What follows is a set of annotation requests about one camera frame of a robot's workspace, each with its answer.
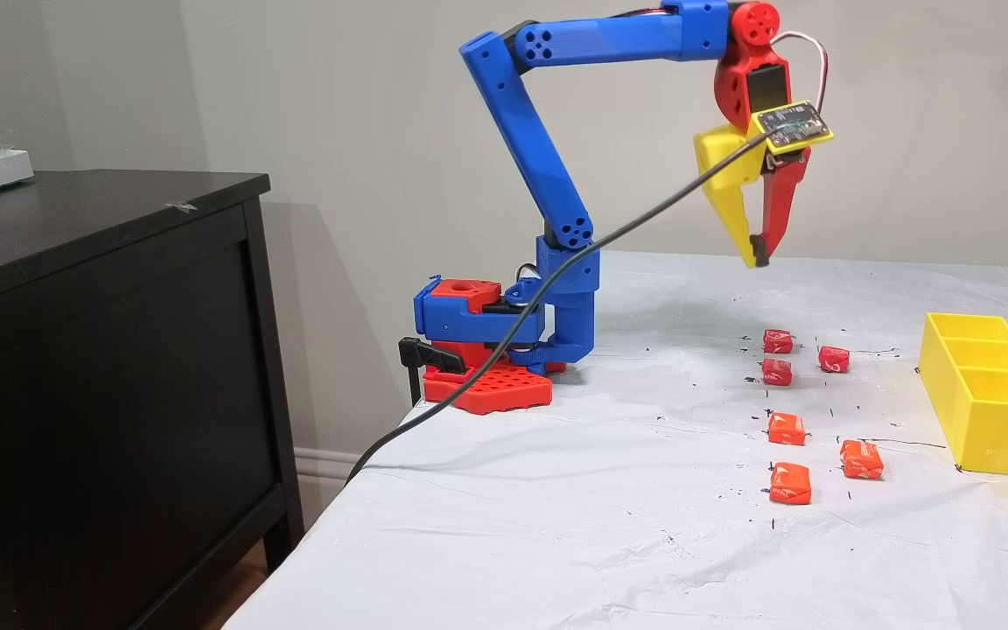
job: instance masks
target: white baseboard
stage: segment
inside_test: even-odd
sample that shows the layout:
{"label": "white baseboard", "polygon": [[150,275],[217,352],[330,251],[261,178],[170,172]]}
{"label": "white baseboard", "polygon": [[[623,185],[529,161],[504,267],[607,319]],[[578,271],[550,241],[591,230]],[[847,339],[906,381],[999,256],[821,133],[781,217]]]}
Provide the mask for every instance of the white baseboard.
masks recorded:
{"label": "white baseboard", "polygon": [[359,455],[321,448],[295,448],[301,511],[308,529],[345,486]]}

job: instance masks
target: black cable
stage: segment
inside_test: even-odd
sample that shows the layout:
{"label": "black cable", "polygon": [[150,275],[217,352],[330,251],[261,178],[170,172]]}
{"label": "black cable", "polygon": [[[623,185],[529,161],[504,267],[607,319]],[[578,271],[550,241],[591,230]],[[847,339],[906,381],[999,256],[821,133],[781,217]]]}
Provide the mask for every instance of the black cable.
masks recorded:
{"label": "black cable", "polygon": [[744,154],[747,154],[747,152],[759,147],[767,137],[767,133],[759,133],[758,135],[753,136],[753,138],[749,139],[746,143],[741,144],[741,146],[736,151],[732,152],[732,154],[725,156],[723,160],[707,169],[703,175],[696,176],[692,182],[689,182],[682,188],[679,188],[679,191],[675,192],[675,195],[669,196],[667,199],[661,201],[661,203],[652,208],[652,210],[648,210],[644,213],[644,215],[637,216],[636,219],[629,221],[629,223],[625,223],[624,226],[621,226],[620,228],[617,228],[613,232],[609,233],[609,235],[605,236],[605,238],[594,241],[589,244],[589,246],[575,252],[575,255],[572,255],[571,258],[566,259],[566,262],[563,262],[552,272],[552,274],[543,279],[543,282],[540,283],[539,289],[535,291],[535,295],[531,295],[531,299],[528,300],[527,305],[523,307],[523,310],[521,310],[518,316],[516,316],[515,322],[512,323],[512,328],[508,329],[504,338],[500,340],[500,343],[496,344],[496,349],[493,350],[493,353],[488,356],[488,359],[481,364],[481,367],[477,368],[477,371],[469,375],[469,378],[465,379],[465,382],[457,387],[456,390],[452,391],[448,397],[440,399],[440,401],[434,404],[434,406],[422,411],[420,414],[417,414],[414,419],[408,420],[407,422],[402,423],[402,425],[395,427],[395,430],[392,430],[391,433],[385,434],[380,439],[377,439],[372,447],[368,447],[368,451],[365,451],[364,455],[361,455],[361,459],[357,460],[355,466],[353,466],[352,472],[349,472],[348,479],[345,480],[345,483],[348,484],[352,481],[353,478],[361,472],[365,464],[368,464],[368,460],[372,459],[372,455],[375,455],[376,451],[383,448],[385,444],[399,437],[400,434],[406,433],[408,430],[411,430],[412,427],[419,426],[425,420],[434,417],[443,409],[445,409],[445,407],[451,406],[455,400],[461,398],[461,395],[465,394],[469,388],[473,387],[474,383],[476,383],[481,376],[485,375],[485,372],[493,367],[493,364],[496,363],[502,355],[504,355],[504,352],[507,351],[508,344],[512,342],[516,334],[519,334],[520,327],[523,326],[524,320],[526,320],[527,317],[535,310],[536,306],[539,306],[539,299],[542,299],[543,295],[547,293],[551,284],[555,283],[555,280],[565,274],[570,268],[575,266],[578,262],[581,262],[581,260],[586,258],[586,256],[591,255],[595,251],[604,248],[609,243],[620,239],[621,236],[627,235],[628,232],[632,232],[636,228],[643,226],[644,223],[648,223],[648,221],[651,221],[659,215],[660,212],[663,212],[668,208],[671,208],[675,205],[675,203],[678,203],[679,200],[683,199],[683,197],[691,195],[691,193],[698,190],[701,184],[707,182],[707,179],[711,179],[712,176],[717,175],[721,169],[729,166],[729,164],[733,163],[733,161],[737,160],[737,158],[740,158],[740,156],[743,156]]}

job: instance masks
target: black clamp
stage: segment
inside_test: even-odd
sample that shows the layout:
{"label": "black clamp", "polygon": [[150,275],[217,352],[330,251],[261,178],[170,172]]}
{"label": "black clamp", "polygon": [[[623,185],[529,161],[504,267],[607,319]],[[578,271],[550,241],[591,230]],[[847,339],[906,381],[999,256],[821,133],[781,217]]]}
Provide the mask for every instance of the black clamp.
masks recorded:
{"label": "black clamp", "polygon": [[465,359],[443,348],[431,346],[417,338],[399,340],[399,362],[407,368],[409,386],[411,386],[411,404],[417,404],[422,399],[422,389],[419,386],[419,368],[433,366],[451,375],[464,375]]}

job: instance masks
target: orange wrapped candy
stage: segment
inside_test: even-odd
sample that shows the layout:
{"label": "orange wrapped candy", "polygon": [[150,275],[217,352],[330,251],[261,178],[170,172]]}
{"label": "orange wrapped candy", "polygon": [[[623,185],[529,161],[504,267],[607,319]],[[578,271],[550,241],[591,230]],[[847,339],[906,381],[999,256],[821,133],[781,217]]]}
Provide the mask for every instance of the orange wrapped candy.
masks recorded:
{"label": "orange wrapped candy", "polygon": [[772,485],[768,488],[768,498],[780,503],[806,506],[811,502],[811,476],[807,473],[807,467],[776,462],[776,467],[772,470]]}
{"label": "orange wrapped candy", "polygon": [[878,479],[885,472],[877,447],[871,443],[844,439],[839,456],[843,458],[843,472],[849,478]]}
{"label": "orange wrapped candy", "polygon": [[803,418],[800,418],[799,415],[776,414],[776,412],[769,415],[768,442],[803,447],[803,439],[806,437],[803,430]]}

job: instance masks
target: blue robotic arm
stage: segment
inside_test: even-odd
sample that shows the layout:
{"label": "blue robotic arm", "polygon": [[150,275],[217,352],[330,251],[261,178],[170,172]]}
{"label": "blue robotic arm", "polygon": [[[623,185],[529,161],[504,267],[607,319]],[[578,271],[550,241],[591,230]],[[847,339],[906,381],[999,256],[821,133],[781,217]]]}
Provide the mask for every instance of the blue robotic arm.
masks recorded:
{"label": "blue robotic arm", "polygon": [[[730,16],[731,7],[724,1],[666,0],[658,9],[623,16],[521,23],[504,35],[485,32],[461,46],[461,55],[543,216],[543,236],[535,239],[540,276],[545,278],[575,251],[593,242],[594,226],[521,76],[531,69],[560,65],[721,59]],[[599,274],[600,252],[595,251],[561,276],[544,297],[544,302],[554,304],[554,335],[524,350],[509,351],[509,360],[542,375],[548,362],[577,362],[588,355],[594,347],[594,291],[599,287]],[[520,279],[504,291],[501,305],[527,303],[539,282]],[[435,295],[431,289],[427,286],[415,297],[416,328],[421,335],[431,331],[428,339],[444,342],[500,340],[500,319],[507,318],[507,308],[484,312],[485,327],[479,335],[478,314],[463,310],[461,298]],[[537,339],[543,329],[542,309],[535,318],[529,335]],[[459,321],[461,339],[449,339],[455,335],[448,332],[457,330],[452,323]]]}

